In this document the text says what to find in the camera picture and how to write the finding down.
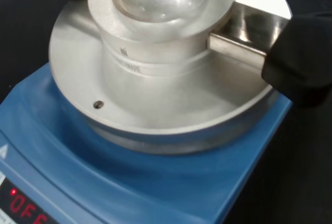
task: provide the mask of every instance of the screw hole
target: screw hole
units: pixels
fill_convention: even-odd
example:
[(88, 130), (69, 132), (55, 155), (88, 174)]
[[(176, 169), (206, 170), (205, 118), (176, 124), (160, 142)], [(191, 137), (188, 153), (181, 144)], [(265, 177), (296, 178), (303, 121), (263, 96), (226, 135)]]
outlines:
[(96, 101), (94, 104), (93, 104), (93, 107), (95, 108), (95, 109), (100, 109), (100, 108), (102, 108), (104, 106), (104, 102), (102, 102), (102, 101)]

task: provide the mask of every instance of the digital display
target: digital display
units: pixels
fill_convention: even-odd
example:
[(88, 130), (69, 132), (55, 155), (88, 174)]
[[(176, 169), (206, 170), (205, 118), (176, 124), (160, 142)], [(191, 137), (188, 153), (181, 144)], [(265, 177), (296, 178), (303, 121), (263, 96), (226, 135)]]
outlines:
[(0, 224), (58, 223), (8, 179), (3, 178), (0, 184)]

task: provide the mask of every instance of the metal rod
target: metal rod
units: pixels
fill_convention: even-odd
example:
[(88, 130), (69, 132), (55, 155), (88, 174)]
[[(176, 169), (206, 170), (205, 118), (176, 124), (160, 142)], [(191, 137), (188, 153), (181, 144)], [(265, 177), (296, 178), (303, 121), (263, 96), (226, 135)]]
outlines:
[(288, 19), (235, 2), (230, 19), (210, 34), (210, 49), (262, 69), (287, 23)]

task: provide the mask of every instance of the dark surface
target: dark surface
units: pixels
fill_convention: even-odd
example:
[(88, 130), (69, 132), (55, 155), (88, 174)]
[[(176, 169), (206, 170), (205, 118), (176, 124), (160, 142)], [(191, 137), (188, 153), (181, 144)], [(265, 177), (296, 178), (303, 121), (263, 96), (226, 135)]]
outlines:
[[(332, 10), (332, 0), (287, 0), (293, 14)], [(67, 0), (0, 0), (0, 102), (48, 61), (52, 27)], [(293, 108), (227, 220), (332, 223), (332, 97)]]
[(267, 53), (262, 78), (298, 106), (320, 105), (332, 86), (331, 42), (332, 13), (293, 16)]

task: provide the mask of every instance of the red led display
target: red led display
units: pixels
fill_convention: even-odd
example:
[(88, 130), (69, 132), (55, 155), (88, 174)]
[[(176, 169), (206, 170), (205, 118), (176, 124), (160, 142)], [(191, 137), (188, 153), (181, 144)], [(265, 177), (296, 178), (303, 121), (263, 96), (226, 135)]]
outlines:
[(10, 192), (11, 195), (15, 195), (16, 193), (17, 193), (16, 189), (12, 189), (11, 192)]
[(7, 179), (0, 186), (0, 208), (17, 224), (58, 224)]

